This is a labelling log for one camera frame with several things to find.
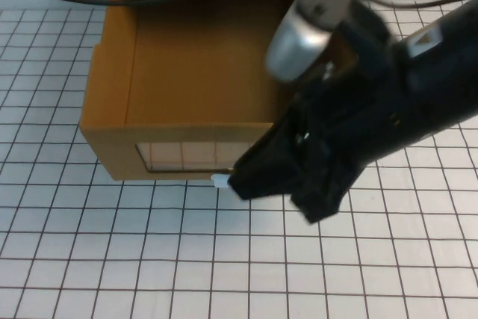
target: table surface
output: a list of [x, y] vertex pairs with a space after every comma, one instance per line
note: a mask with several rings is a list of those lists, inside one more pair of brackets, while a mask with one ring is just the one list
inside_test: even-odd
[[[455, 7], [380, 13], [401, 37]], [[103, 18], [0, 12], [0, 318], [475, 318], [478, 118], [371, 164], [320, 225], [115, 182], [77, 126]]]

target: cardboard box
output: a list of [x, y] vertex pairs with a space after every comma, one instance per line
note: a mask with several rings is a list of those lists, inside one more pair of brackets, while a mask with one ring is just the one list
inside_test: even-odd
[[[175, 0], [109, 7], [81, 132], [117, 180], [227, 173], [293, 91], [264, 69], [293, 0]], [[329, 56], [347, 57], [340, 40]]]

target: screw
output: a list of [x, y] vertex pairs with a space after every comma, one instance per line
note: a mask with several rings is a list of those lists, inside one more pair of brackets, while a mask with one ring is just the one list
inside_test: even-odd
[[335, 71], [335, 65], [333, 62], [329, 61], [327, 64], [326, 64], [326, 70], [323, 74], [323, 80], [328, 80], [334, 73]]
[[304, 135], [298, 134], [296, 136], [297, 145], [302, 145], [305, 141], [307, 141], [310, 135], [311, 134], [309, 134], [308, 132], [306, 132]]
[[325, 8], [322, 6], [322, 4], [317, 4], [314, 7], [314, 15], [321, 16], [326, 12]]

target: black grid line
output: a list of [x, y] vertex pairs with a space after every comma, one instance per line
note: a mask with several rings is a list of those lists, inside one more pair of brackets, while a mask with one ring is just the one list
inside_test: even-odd
[[367, 319], [370, 318], [370, 314], [368, 311], [368, 302], [367, 302], [367, 290], [365, 289], [365, 280], [364, 280], [364, 270], [361, 265], [361, 259], [360, 259], [360, 249], [359, 249], [359, 240], [357, 238], [357, 228], [356, 228], [356, 221], [353, 216], [353, 204], [352, 204], [352, 197], [350, 196], [350, 191], [349, 191], [349, 198], [350, 198], [350, 211], [352, 212], [351, 218], [352, 218], [352, 227], [353, 227], [353, 233], [355, 237], [355, 243], [357, 247], [357, 258], [358, 258], [358, 269], [360, 270], [360, 280], [361, 280], [361, 288], [364, 292], [364, 301], [365, 301], [365, 314], [367, 315]]
[[322, 226], [320, 223], [317, 224], [319, 227], [319, 244], [320, 244], [320, 263], [322, 265], [322, 277], [323, 277], [323, 292], [326, 300], [326, 319], [330, 319], [329, 313], [329, 293], [327, 293], [327, 278], [326, 278], [326, 265], [323, 257], [323, 245], [322, 245]]
[[[82, 33], [40, 33], [42, 35], [82, 35]], [[31, 35], [31, 33], [15, 33], [15, 35]], [[101, 35], [100, 33], [88, 33], [87, 35]]]
[[[55, 162], [54, 164], [59, 164], [59, 165], [62, 165], [61, 162]], [[37, 184], [35, 183], [33, 186], [35, 187], [49, 187], [49, 186], [52, 186], [51, 184]], [[120, 188], [121, 185], [116, 185], [116, 186], [111, 186], [111, 187], [117, 187], [117, 188]], [[455, 190], [450, 190], [451, 194], [453, 194], [453, 192], [459, 192], [459, 191], [455, 191]], [[17, 205], [0, 205], [0, 209], [2, 208], [17, 208], [18, 206]], [[25, 209], [44, 209], [44, 208], [48, 208], [48, 207], [45, 207], [45, 206], [41, 206], [41, 205], [22, 205], [21, 206], [22, 208], [25, 208]], [[53, 205], [53, 208], [55, 209], [81, 209], [80, 206], [77, 206], [77, 207], [74, 207], [74, 206], [70, 206], [70, 207], [66, 207], [66, 206], [56, 206], [56, 205]], [[91, 208], [91, 209], [97, 209], [97, 210], [106, 210], [106, 209], [114, 209], [114, 207], [88, 207], [88, 208]], [[137, 210], [143, 210], [143, 209], [147, 209], [147, 208], [144, 208], [144, 207], [119, 207], [119, 209], [121, 209], [122, 211], [137, 211]], [[156, 209], [156, 210], [171, 210], [171, 209], [180, 209], [179, 207], [152, 207], [152, 209]], [[209, 208], [195, 208], [194, 211], [210, 211], [211, 209]], [[219, 209], [218, 210], [219, 212], [221, 211], [232, 211], [232, 212], [245, 212], [243, 209], [238, 209], [238, 208], [231, 208], [231, 209]], [[265, 209], [261, 209], [261, 211], [263, 212], [281, 212], [282, 210], [279, 210], [279, 209], [271, 209], [271, 208], [265, 208]], [[293, 209], [286, 209], [285, 210], [286, 213], [288, 212], [297, 212], [296, 210], [293, 210]], [[345, 210], [341, 210], [340, 213], [357, 213], [357, 214], [377, 214], [377, 213], [381, 213], [381, 212], [377, 212], [377, 211], [345, 211]], [[473, 216], [478, 216], [478, 212], [477, 213], [454, 213], [454, 212], [427, 212], [427, 211], [423, 211], [423, 212], [419, 212], [419, 211], [404, 211], [404, 212], [401, 212], [401, 211], [389, 211], [388, 214], [430, 214], [430, 215], [450, 215], [450, 214], [457, 214], [457, 215], [460, 215], [460, 216], [463, 216], [463, 217], [473, 217]], [[12, 232], [16, 232], [16, 233], [32, 233], [32, 232], [29, 232], [29, 231], [12, 231]]]
[[211, 319], [211, 310], [212, 310], [212, 292], [214, 290], [214, 265], [216, 262], [216, 234], [217, 234], [217, 215], [219, 214], [219, 188], [216, 189], [216, 211], [214, 215], [214, 237], [212, 241], [212, 264], [211, 264], [211, 283], [210, 289], [211, 293], [209, 294], [209, 309], [208, 309], [208, 318]]
[[[23, 257], [18, 257], [18, 258], [15, 258], [15, 257], [4, 257], [2, 258], [2, 260], [8, 260], [8, 261], [25, 261], [25, 260], [29, 260], [29, 259], [26, 259], [26, 258], [23, 258]], [[128, 262], [128, 261], [138, 261], [139, 259], [138, 258], [121, 258], [121, 259], [118, 259], [118, 258], [115, 258], [115, 259], [112, 259], [112, 258], [108, 258], [107, 261], [108, 262]], [[41, 262], [41, 261], [66, 261], [65, 258], [35, 258], [35, 261], [36, 262]], [[74, 259], [75, 262], [77, 261], [86, 261], [86, 262], [98, 262], [98, 263], [102, 263], [104, 262], [104, 259], [88, 259], [88, 258], [75, 258]], [[162, 262], [172, 262], [172, 263], [211, 263], [211, 261], [206, 261], [206, 260], [201, 260], [201, 259], [179, 259], [179, 260], [175, 260], [175, 259], [162, 259], [162, 258], [142, 258], [141, 261], [144, 261], [144, 262], [148, 262], [148, 261], [162, 261]], [[218, 261], [218, 260], [215, 260], [214, 263], [221, 263], [221, 264], [244, 264], [244, 263], [249, 263], [249, 261]], [[250, 262], [251, 264], [277, 264], [278, 262], [277, 261], [251, 261]], [[320, 263], [310, 263], [310, 262], [307, 262], [307, 261], [290, 261], [288, 262], [288, 264], [298, 264], [298, 265], [308, 265], [308, 266], [311, 266], [311, 267], [327, 267], [327, 266], [332, 266], [332, 267], [336, 267], [336, 266], [340, 266], [340, 267], [358, 267], [357, 264], [350, 264], [350, 263], [341, 263], [341, 262], [337, 262], [337, 263], [333, 263], [333, 264], [327, 264], [327, 263], [323, 263], [323, 262], [320, 262]], [[438, 269], [478, 269], [477, 266], [463, 266], [463, 265], [410, 265], [410, 264], [402, 264], [402, 265], [396, 265], [396, 264], [362, 264], [362, 267], [370, 267], [370, 268], [428, 268], [428, 269], [433, 269], [433, 268], [438, 268]]]
[[[25, 183], [24, 182], [10, 182], [10, 183], [2, 183], [1, 184], [2, 186], [5, 186], [5, 187], [9, 187], [9, 186], [24, 186]], [[47, 183], [35, 183], [36, 186], [49, 186], [50, 184], [47, 184]], [[73, 183], [62, 183], [61, 184], [62, 187], [89, 187], [88, 184], [85, 184], [85, 183], [78, 183], [78, 184], [73, 184]], [[91, 187], [101, 187], [101, 186], [105, 186], [104, 184], [96, 184], [96, 183], [93, 183], [91, 185]], [[111, 187], [119, 187], [121, 186], [121, 182], [115, 182], [115, 183], [111, 183], [107, 186], [111, 186]], [[148, 187], [148, 185], [133, 185], [135, 187]], [[169, 185], [169, 184], [166, 184], [166, 185], [159, 185], [159, 187], [184, 187], [184, 185]], [[213, 188], [214, 185], [211, 183], [210, 185], [188, 185], [189, 188], [197, 188], [197, 187], [200, 187], [200, 188]], [[363, 191], [372, 191], [372, 190], [380, 190], [379, 187], [352, 187], [353, 190], [363, 190]], [[387, 188], [384, 188], [384, 190], [386, 191], [415, 191], [413, 189], [405, 189], [405, 188], [396, 188], [396, 187], [387, 187]], [[416, 192], [420, 193], [420, 192], [424, 192], [424, 191], [427, 191], [427, 192], [443, 192], [444, 190], [441, 189], [441, 188], [421, 188], [421, 189], [417, 189]], [[470, 189], [453, 189], [451, 190], [452, 192], [463, 192], [463, 193], [476, 193], [477, 191], [476, 190], [470, 190]]]
[[286, 309], [287, 319], [291, 317], [291, 309], [289, 307], [289, 263], [287, 260], [287, 229], [285, 228], [285, 198], [282, 195], [282, 224], [284, 226], [284, 270], [285, 270], [285, 295], [287, 298]]
[[[149, 221], [151, 220], [152, 202], [153, 202], [153, 199], [155, 198], [155, 189], [156, 189], [156, 186], [154, 185], [153, 188], [152, 188], [152, 192], [151, 192], [151, 199], [149, 201], [149, 210], [148, 210], [148, 219], [146, 220], [146, 229], [148, 229]], [[120, 204], [120, 201], [121, 201], [121, 196], [119, 196], [118, 205]], [[138, 266], [137, 266], [136, 282], [134, 284], [133, 303], [131, 304], [131, 313], [129, 315], [130, 319], [133, 319], [134, 305], [136, 303], [136, 296], [137, 296], [137, 292], [138, 292], [137, 286], [140, 282], [141, 264], [143, 263], [143, 261], [145, 261], [145, 259], [143, 258], [143, 254], [144, 254], [144, 248], [146, 246], [146, 239], [147, 238], [148, 238], [148, 235], [145, 234], [144, 237], [143, 237], [143, 245], [141, 247], [140, 262], [138, 263]]]
[[103, 258], [103, 261], [102, 261], [102, 269], [99, 272], [98, 288], [96, 289], [95, 301], [93, 302], [93, 310], [91, 312], [91, 319], [93, 319], [93, 317], [95, 315], [96, 303], [98, 302], [99, 290], [100, 290], [101, 285], [102, 285], [103, 273], [105, 272], [105, 265], [106, 265], [106, 261], [108, 259], [108, 252], [110, 251], [111, 239], [112, 239], [113, 233], [114, 233], [114, 224], [117, 220], [118, 208], [120, 206], [120, 198], [121, 198], [123, 189], [124, 189], [124, 186], [122, 185], [121, 189], [119, 190], [120, 192], [119, 192], [119, 199], [118, 199], [118, 202], [117, 202], [117, 206], [114, 210], [113, 222], [111, 223], [111, 230], [110, 230], [110, 233], [109, 233], [110, 236], [108, 238], [108, 244], [106, 245], [105, 257]]
[[175, 288], [176, 286], [176, 274], [178, 273], [178, 262], [179, 262], [179, 250], [181, 249], [181, 239], [182, 235], [182, 227], [184, 224], [184, 210], [186, 209], [186, 196], [187, 196], [187, 182], [186, 188], [184, 189], [184, 198], [182, 200], [182, 210], [181, 210], [181, 224], [179, 226], [179, 239], [178, 239], [178, 250], [176, 252], [176, 264], [174, 266], [174, 276], [173, 276], [173, 288], [171, 291], [171, 303], [170, 303], [170, 316], [169, 318], [172, 319], [173, 317], [173, 305], [174, 305], [174, 292], [177, 291]]
[[249, 202], [249, 228], [248, 228], [248, 233], [249, 237], [247, 238], [247, 257], [248, 257], [248, 263], [247, 263], [247, 319], [251, 318], [251, 249], [252, 249], [252, 202]]
[[[22, 287], [15, 287], [15, 286], [2, 286], [4, 289], [19, 289]], [[49, 290], [49, 291], [57, 291], [58, 288], [52, 288], [52, 287], [28, 287], [28, 289], [43, 289], [43, 290]], [[91, 288], [62, 288], [62, 291], [92, 291]], [[102, 288], [100, 289], [100, 292], [107, 292], [107, 291], [127, 291], [131, 292], [131, 289], [124, 289], [124, 288]], [[241, 291], [241, 290], [214, 290], [211, 291], [209, 289], [175, 289], [174, 290], [177, 293], [180, 292], [194, 292], [194, 293], [249, 293], [249, 294], [285, 294], [285, 291]], [[138, 292], [171, 292], [171, 289], [140, 289]], [[313, 295], [325, 295], [324, 292], [322, 291], [289, 291], [289, 294], [303, 294], [303, 295], [308, 295], [308, 294], [313, 294]], [[357, 293], [334, 293], [330, 292], [329, 296], [342, 296], [342, 297], [363, 297], [363, 294], [357, 294]], [[370, 295], [369, 297], [382, 297], [382, 298], [402, 298], [401, 294], [374, 294]], [[407, 295], [407, 298], [425, 298], [425, 299], [441, 299], [442, 296], [439, 295]], [[472, 299], [472, 300], [477, 300], [478, 297], [471, 297], [471, 296], [456, 296], [456, 295], [450, 295], [446, 296], [447, 299]]]
[[[15, 21], [14, 21], [14, 20], [0, 20], [0, 23], [9, 23], [9, 22], [15, 22]], [[39, 20], [22, 20], [22, 22], [26, 22], [26, 23], [29, 23], [29, 22], [37, 23], [37, 22], [40, 22], [40, 21], [39, 21]], [[85, 23], [91, 23], [91, 22], [93, 22], [93, 23], [97, 22], [97, 23], [100, 23], [100, 24], [103, 23], [103, 22], [100, 22], [100, 21], [98, 21], [98, 20], [89, 21], [89, 20], [67, 20], [67, 19], [65, 19], [65, 20], [46, 20], [45, 22], [58, 22], [58, 23], [67, 22], [68, 24], [71, 24], [71, 23], [74, 23], [74, 24], [85, 24]]]
[[[36, 35], [36, 34], [15, 34], [15, 35]], [[2, 60], [2, 61], [11, 62], [11, 61], [18, 61], [18, 60]], [[39, 63], [39, 62], [44, 63], [45, 61], [48, 61], [48, 60], [31, 59], [31, 60], [27, 60], [27, 61], [32, 62], [32, 63]], [[90, 62], [89, 60], [52, 60], [52, 61], [54, 61], [56, 63], [83, 63], [83, 64]]]
[[[16, 92], [32, 92], [32, 90], [14, 90]], [[42, 93], [42, 92], [52, 92], [52, 91], [58, 91], [58, 90], [37, 90], [37, 93]], [[84, 90], [65, 90], [64, 93], [83, 93]], [[38, 108], [50, 108], [49, 106], [38, 106]], [[8, 125], [19, 125], [18, 123], [8, 123]], [[41, 124], [37, 124], [37, 123], [33, 123], [31, 124], [32, 126], [41, 126]], [[72, 124], [71, 123], [58, 123], [56, 124], [56, 126], [71, 126]], [[476, 131], [474, 129], [470, 129], [470, 128], [464, 128], [463, 129], [464, 131], [467, 131], [467, 130], [471, 130], [471, 131]], [[15, 143], [28, 143], [28, 144], [38, 144], [40, 142], [35, 142], [35, 141], [32, 141], [32, 142], [22, 142], [22, 141], [15, 141]], [[66, 144], [68, 145], [69, 143], [68, 142], [54, 142], [56, 144]], [[414, 146], [411, 146], [411, 148], [413, 149], [432, 149], [434, 148], [434, 146], [418, 146], [418, 145], [414, 145]], [[438, 149], [478, 149], [478, 146], [472, 146], [472, 145], [468, 145], [468, 146], [437, 146]], [[406, 168], [406, 167], [402, 167], [402, 166], [384, 166], [384, 165], [379, 165], [379, 168]], [[421, 168], [421, 169], [424, 169], [424, 170], [431, 170], [431, 169], [434, 169], [434, 168], [440, 168], [440, 167], [427, 167], [427, 166], [413, 166], [413, 168]], [[478, 169], [478, 166], [477, 165], [474, 165], [473, 167], [445, 167], [445, 169], [455, 169], [455, 168], [475, 168], [475, 169]]]
[[[88, 208], [88, 207], [85, 207], [86, 209], [88, 210], [96, 210], [96, 208]], [[38, 233], [38, 232], [35, 232], [35, 231], [0, 231], [0, 233], [7, 233], [7, 232], [11, 232], [11, 233], [22, 233], [22, 234], [34, 234], [34, 233]], [[58, 234], [59, 232], [51, 232], [51, 231], [45, 231], [44, 234], [49, 234], [49, 235], [53, 235], [53, 234]], [[65, 232], [61, 232], [61, 234], [64, 234], [64, 235], [74, 235], [76, 234], [77, 232], [68, 232], [68, 231], [65, 231]], [[87, 231], [81, 231], [79, 232], [81, 233], [82, 235], [107, 235], [109, 234], [110, 232], [109, 231], [104, 231], [104, 232], [87, 232]], [[209, 233], [209, 232], [115, 232], [114, 233], [115, 235], [145, 235], [145, 234], [148, 234], [148, 235], [204, 235], [204, 236], [211, 236], [211, 237], [214, 237], [214, 233]], [[217, 233], [216, 234], [217, 237], [220, 237], [220, 236], [238, 236], [238, 237], [244, 237], [246, 236], [245, 234], [243, 233], [228, 233], [228, 234], [223, 234], [223, 233]], [[252, 234], [250, 235], [250, 237], [276, 237], [276, 238], [282, 238], [283, 235], [261, 235], [261, 234]], [[287, 235], [288, 238], [317, 238], [316, 235]], [[337, 239], [344, 239], [344, 238], [355, 238], [355, 236], [351, 235], [351, 236], [340, 236], [340, 235], [323, 235], [322, 238], [337, 238]], [[391, 237], [370, 237], [370, 236], [363, 236], [363, 235], [359, 235], [357, 236], [358, 239], [391, 239]], [[403, 240], [403, 241], [407, 241], [407, 240], [410, 240], [410, 241], [422, 241], [424, 238], [421, 238], [421, 237], [397, 237], [397, 236], [394, 236], [394, 240], [397, 240], [397, 239], [400, 239], [400, 240]], [[430, 238], [430, 240], [432, 241], [456, 241], [456, 238]], [[467, 241], [470, 241], [470, 242], [477, 242], [478, 239], [476, 238], [467, 238]]]
[[[57, 106], [57, 107], [54, 107], [54, 106], [42, 106], [42, 107], [33, 107], [33, 108], [81, 108], [80, 106], [78, 107], [73, 107], [73, 106], [69, 106], [69, 107], [66, 107], [66, 106]], [[42, 124], [42, 123], [9, 123], [8, 125], [29, 125], [29, 126], [44, 126], [45, 124]], [[73, 126], [72, 124], [68, 124], [68, 123], [65, 123], [65, 124], [56, 124], [55, 123], [55, 126]], [[44, 144], [44, 143], [49, 143], [49, 142], [41, 142], [41, 143], [33, 143], [33, 142], [26, 142], [24, 144], [28, 144], [28, 145], [35, 145], [35, 144]], [[61, 145], [61, 144], [66, 144], [66, 145], [70, 145], [70, 143], [58, 143], [58, 142], [54, 142], [54, 144], [57, 144], [57, 145]], [[427, 147], [428, 149], [440, 149], [440, 147]], [[473, 147], [461, 147], [460, 149], [472, 149]], [[31, 164], [32, 162], [31, 161], [5, 161], [6, 164]], [[57, 164], [58, 162], [54, 162], [54, 161], [37, 161], [35, 163], [38, 163], [38, 164]], [[82, 162], [77, 162], [77, 161], [71, 161], [69, 162], [69, 164], [95, 164], [95, 161], [82, 161]], [[408, 168], [407, 166], [376, 166], [376, 168], [391, 168], [391, 169], [406, 169]], [[436, 169], [443, 169], [443, 170], [473, 170], [473, 169], [478, 169], [478, 167], [447, 167], [447, 166], [440, 166], [440, 167], [425, 167], [425, 166], [413, 166], [413, 168], [415, 169], [419, 169], [419, 170], [436, 170]], [[191, 185], [191, 187], [213, 187], [213, 185], [207, 185], [207, 186], [194, 186], [194, 185]], [[356, 188], [356, 187], [353, 187], [353, 189], [368, 189], [368, 190], [372, 190], [372, 189], [376, 189], [376, 188]]]
[[[415, 179], [413, 177], [413, 172], [412, 172], [411, 167], [409, 168], [409, 171], [410, 171], [410, 176], [412, 176], [413, 187], [416, 189], [417, 186], [415, 184]], [[430, 236], [428, 234], [428, 228], [426, 227], [425, 217], [424, 217], [423, 213], [420, 216], [421, 216], [421, 219], [422, 219], [422, 222], [423, 222], [423, 226], [425, 228], [426, 240], [428, 241], [429, 250], [430, 250], [430, 253], [432, 255], [432, 261], [433, 261], [433, 266], [435, 268], [436, 279], [438, 281], [438, 287], [439, 287], [439, 290], [440, 290], [441, 299], [443, 301], [443, 305], [444, 305], [444, 308], [445, 308], [445, 315], [447, 316], [447, 318], [449, 318], [450, 316], [448, 315], [447, 304], [446, 304], [445, 296], [443, 295], [443, 288], [441, 286], [440, 276], [438, 275], [438, 268], [436, 267], [435, 255], [433, 254], [432, 242], [431, 242]]]
[[[17, 45], [9, 45], [9, 48], [25, 48], [26, 46], [17, 46]], [[44, 46], [44, 45], [31, 45], [29, 46], [30, 48], [50, 48], [51, 46]], [[62, 49], [77, 49], [77, 46], [60, 46]], [[81, 46], [82, 49], [91, 49], [92, 46]]]
[[[402, 291], [402, 295], [403, 295], [403, 305], [405, 307], [405, 313], [406, 313], [406, 317], [407, 319], [410, 318], [409, 316], [409, 307], [407, 306], [407, 303], [406, 303], [406, 297], [405, 297], [405, 289], [403, 288], [403, 279], [402, 279], [402, 274], [400, 272], [400, 266], [399, 266], [399, 263], [398, 263], [398, 256], [397, 256], [397, 247], [395, 246], [395, 238], [394, 238], [394, 235], [393, 235], [393, 232], [391, 230], [391, 224], [390, 224], [390, 212], [388, 211], [387, 209], [387, 201], [385, 201], [385, 194], [384, 194], [384, 191], [383, 191], [383, 186], [382, 186], [382, 178], [380, 177], [380, 171], [379, 169], [377, 168], [376, 170], [377, 172], [377, 176], [379, 177], [379, 182], [380, 182], [380, 193], [382, 195], [382, 199], [383, 199], [383, 205], [384, 205], [384, 208], [385, 208], [385, 213], [387, 215], [387, 224], [388, 224], [388, 230], [390, 231], [390, 236], [391, 236], [391, 243], [392, 243], [392, 247], [394, 249], [394, 257], [395, 257], [395, 263], [397, 263], [397, 272], [398, 272], [398, 279], [400, 281], [400, 290]], [[359, 243], [357, 242], [357, 250], [359, 251], [358, 252], [358, 256], [360, 258], [360, 249], [359, 249]]]

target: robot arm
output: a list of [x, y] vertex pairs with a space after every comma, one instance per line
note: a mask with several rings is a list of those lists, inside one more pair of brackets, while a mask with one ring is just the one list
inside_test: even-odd
[[[334, 33], [357, 61], [328, 77], [312, 68]], [[229, 185], [242, 199], [290, 194], [314, 223], [370, 162], [478, 114], [478, 0], [401, 41], [359, 0], [296, 0], [266, 64], [300, 87]]]

